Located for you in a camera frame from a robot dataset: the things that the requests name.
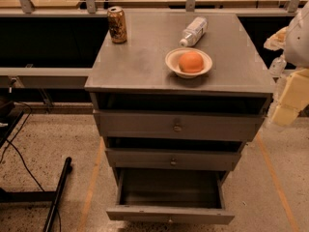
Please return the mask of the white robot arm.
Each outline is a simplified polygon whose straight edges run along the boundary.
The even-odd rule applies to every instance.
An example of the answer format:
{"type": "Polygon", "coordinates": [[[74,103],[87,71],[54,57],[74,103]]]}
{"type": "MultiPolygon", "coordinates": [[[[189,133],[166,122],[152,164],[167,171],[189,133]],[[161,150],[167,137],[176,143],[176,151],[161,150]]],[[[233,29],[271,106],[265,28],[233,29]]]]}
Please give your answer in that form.
{"type": "Polygon", "coordinates": [[[264,48],[282,49],[284,60],[296,66],[294,72],[278,79],[267,115],[270,125],[287,127],[309,104],[309,3],[288,26],[270,36],[264,48]]]}

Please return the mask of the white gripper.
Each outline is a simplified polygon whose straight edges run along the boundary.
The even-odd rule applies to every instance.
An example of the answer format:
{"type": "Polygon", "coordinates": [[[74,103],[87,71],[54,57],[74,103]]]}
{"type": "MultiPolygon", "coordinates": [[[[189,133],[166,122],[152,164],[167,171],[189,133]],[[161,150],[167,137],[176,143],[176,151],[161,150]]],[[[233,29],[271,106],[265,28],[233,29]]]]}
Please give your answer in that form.
{"type": "MultiPolygon", "coordinates": [[[[283,27],[271,35],[264,48],[273,51],[283,49],[286,32],[287,28],[283,27]]],[[[309,70],[299,69],[289,76],[282,76],[277,82],[273,104],[270,121],[280,127],[289,126],[309,104],[309,70]]]]}

